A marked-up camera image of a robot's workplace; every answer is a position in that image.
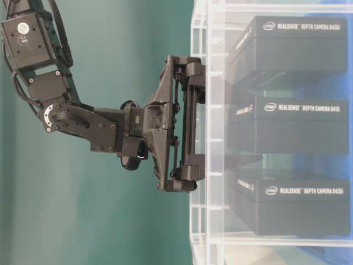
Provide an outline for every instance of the circular servo horn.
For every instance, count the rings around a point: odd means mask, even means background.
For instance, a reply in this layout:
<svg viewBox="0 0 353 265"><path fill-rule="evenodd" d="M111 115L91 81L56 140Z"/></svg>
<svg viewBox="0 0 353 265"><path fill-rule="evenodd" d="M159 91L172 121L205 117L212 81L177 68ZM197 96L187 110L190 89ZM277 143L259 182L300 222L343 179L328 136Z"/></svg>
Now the circular servo horn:
<svg viewBox="0 0 353 265"><path fill-rule="evenodd" d="M20 32L22 35L26 35L26 34L28 34L28 32L29 32L29 26L28 26L27 23L22 22L22 23L18 24L17 30L18 30L18 32Z"/></svg>
<svg viewBox="0 0 353 265"><path fill-rule="evenodd" d="M51 124L52 124L52 122L49 119L49 115L50 115L50 112L53 110L53 106L54 105L50 105L49 107L46 108L44 112L44 120L46 125L48 125L49 127L51 127Z"/></svg>

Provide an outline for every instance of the black cable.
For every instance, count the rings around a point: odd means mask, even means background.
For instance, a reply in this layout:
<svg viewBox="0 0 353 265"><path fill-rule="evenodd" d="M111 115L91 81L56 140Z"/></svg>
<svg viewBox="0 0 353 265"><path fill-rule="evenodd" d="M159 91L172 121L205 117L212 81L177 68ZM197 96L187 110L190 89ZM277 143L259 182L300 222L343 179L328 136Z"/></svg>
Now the black cable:
<svg viewBox="0 0 353 265"><path fill-rule="evenodd" d="M58 35L60 38L62 50L64 53L64 57L65 57L64 63L68 67L71 67L71 66L73 66L73 58L72 58L70 46L68 44L67 35L65 32L65 27L64 27L64 23L62 21L62 17L61 17L59 8L58 8L55 0L48 0L48 2L50 5L50 8L51 8L51 11L53 13L53 16L54 16L54 20L56 23L56 27L57 27Z"/></svg>
<svg viewBox="0 0 353 265"><path fill-rule="evenodd" d="M12 0L10 0L9 3L7 4L6 16L5 16L6 20L9 19L11 5L12 5Z"/></svg>

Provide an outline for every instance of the white surface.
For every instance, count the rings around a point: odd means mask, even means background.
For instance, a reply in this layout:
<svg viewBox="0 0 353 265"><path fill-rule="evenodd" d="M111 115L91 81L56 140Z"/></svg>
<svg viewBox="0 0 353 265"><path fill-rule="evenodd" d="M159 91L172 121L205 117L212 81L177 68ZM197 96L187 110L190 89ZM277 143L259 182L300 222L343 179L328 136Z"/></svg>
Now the white surface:
<svg viewBox="0 0 353 265"><path fill-rule="evenodd" d="M326 264L295 246L353 247L347 240L257 237L229 209L224 156L228 51L255 15L353 13L353 4L310 0L195 0L191 55L207 65L206 108L199 109L196 150L206 152L206 179L190 195L190 242L195 265Z"/></svg>

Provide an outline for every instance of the white label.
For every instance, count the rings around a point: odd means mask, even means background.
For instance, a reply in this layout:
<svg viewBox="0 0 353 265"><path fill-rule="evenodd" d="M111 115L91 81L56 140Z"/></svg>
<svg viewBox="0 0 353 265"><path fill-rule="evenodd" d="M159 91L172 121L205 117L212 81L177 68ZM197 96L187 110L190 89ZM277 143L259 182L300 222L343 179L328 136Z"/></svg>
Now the white label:
<svg viewBox="0 0 353 265"><path fill-rule="evenodd" d="M255 191L255 185L249 184L241 179L238 179L238 184L244 187L245 189L251 190L252 192Z"/></svg>
<svg viewBox="0 0 353 265"><path fill-rule="evenodd" d="M343 188L280 188L280 194L344 195Z"/></svg>
<svg viewBox="0 0 353 265"><path fill-rule="evenodd" d="M273 112L275 111L277 108L277 104L276 103L268 103L265 105L264 109L267 111L267 112Z"/></svg>
<svg viewBox="0 0 353 265"><path fill-rule="evenodd" d="M267 30L267 31L273 30L273 29L275 29L275 27L276 27L276 23L274 23L274 22L267 22L263 26L264 30Z"/></svg>
<svg viewBox="0 0 353 265"><path fill-rule="evenodd" d="M238 43L236 50L239 50L239 48L243 45L243 43L247 40L247 38L249 38L249 36L252 34L252 32L253 32L253 27L251 26L249 28L248 32L242 37L242 39Z"/></svg>
<svg viewBox="0 0 353 265"><path fill-rule="evenodd" d="M29 26L27 23L20 23L17 26L18 32L20 32L22 35L26 35L29 32Z"/></svg>
<svg viewBox="0 0 353 265"><path fill-rule="evenodd" d="M274 186L273 187L268 187L265 192L266 192L267 195L276 195L277 192L278 192L278 188L274 187Z"/></svg>
<svg viewBox="0 0 353 265"><path fill-rule="evenodd" d="M299 24L299 23L278 23L278 29L285 30L341 30L340 24Z"/></svg>
<svg viewBox="0 0 353 265"><path fill-rule="evenodd" d="M237 115L242 115L242 114L245 114L245 113L251 113L253 112L253 105L250 105L246 108L243 108L243 109L240 109L237 111Z"/></svg>

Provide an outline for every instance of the black box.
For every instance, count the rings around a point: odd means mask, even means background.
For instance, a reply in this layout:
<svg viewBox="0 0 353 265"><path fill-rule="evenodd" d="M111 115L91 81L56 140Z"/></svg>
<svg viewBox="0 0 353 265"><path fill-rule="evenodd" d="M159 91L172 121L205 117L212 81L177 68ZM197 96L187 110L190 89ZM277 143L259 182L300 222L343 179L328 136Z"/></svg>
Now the black box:
<svg viewBox="0 0 353 265"><path fill-rule="evenodd" d="M347 70L347 22L257 16L229 56L227 79L237 89L297 89Z"/></svg>
<svg viewBox="0 0 353 265"><path fill-rule="evenodd" d="M230 112L228 137L236 151L348 152L347 101L253 97Z"/></svg>
<svg viewBox="0 0 353 265"><path fill-rule="evenodd" d="M320 174L239 169L230 207L257 235L348 235L350 183Z"/></svg>

